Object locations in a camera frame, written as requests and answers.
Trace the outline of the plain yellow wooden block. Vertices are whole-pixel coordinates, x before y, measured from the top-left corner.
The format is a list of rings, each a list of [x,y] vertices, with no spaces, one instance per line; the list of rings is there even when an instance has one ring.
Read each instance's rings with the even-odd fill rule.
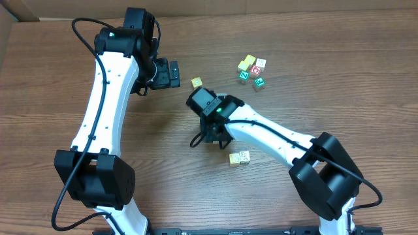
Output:
[[[191,84],[193,86],[193,89],[197,89],[198,87],[202,87],[203,82],[200,77],[196,77],[191,80]]]

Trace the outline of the yellow K wooden block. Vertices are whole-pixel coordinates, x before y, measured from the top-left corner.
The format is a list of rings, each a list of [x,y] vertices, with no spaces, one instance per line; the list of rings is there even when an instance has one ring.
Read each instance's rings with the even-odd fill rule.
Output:
[[[230,162],[230,166],[239,166],[240,165],[240,154],[239,153],[231,153],[229,155],[229,162]]]

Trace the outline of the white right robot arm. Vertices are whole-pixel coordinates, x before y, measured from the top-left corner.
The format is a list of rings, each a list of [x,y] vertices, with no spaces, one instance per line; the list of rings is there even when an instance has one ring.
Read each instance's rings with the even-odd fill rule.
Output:
[[[221,149],[231,140],[253,144],[288,168],[301,200],[319,216],[320,234],[354,233],[351,210],[362,174],[335,136],[289,130],[244,101],[203,87],[192,92],[186,104],[201,122],[191,147],[211,138]]]

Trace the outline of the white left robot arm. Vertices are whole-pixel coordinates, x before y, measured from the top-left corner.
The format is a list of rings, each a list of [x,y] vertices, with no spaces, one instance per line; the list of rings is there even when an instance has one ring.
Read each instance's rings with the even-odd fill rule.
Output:
[[[121,130],[130,95],[180,86],[176,61],[158,57],[161,28],[143,8],[129,7],[124,23],[102,23],[88,50],[95,78],[86,113],[70,149],[54,166],[69,195],[104,217],[111,234],[151,234],[149,219],[135,203],[135,171],[121,158]]]

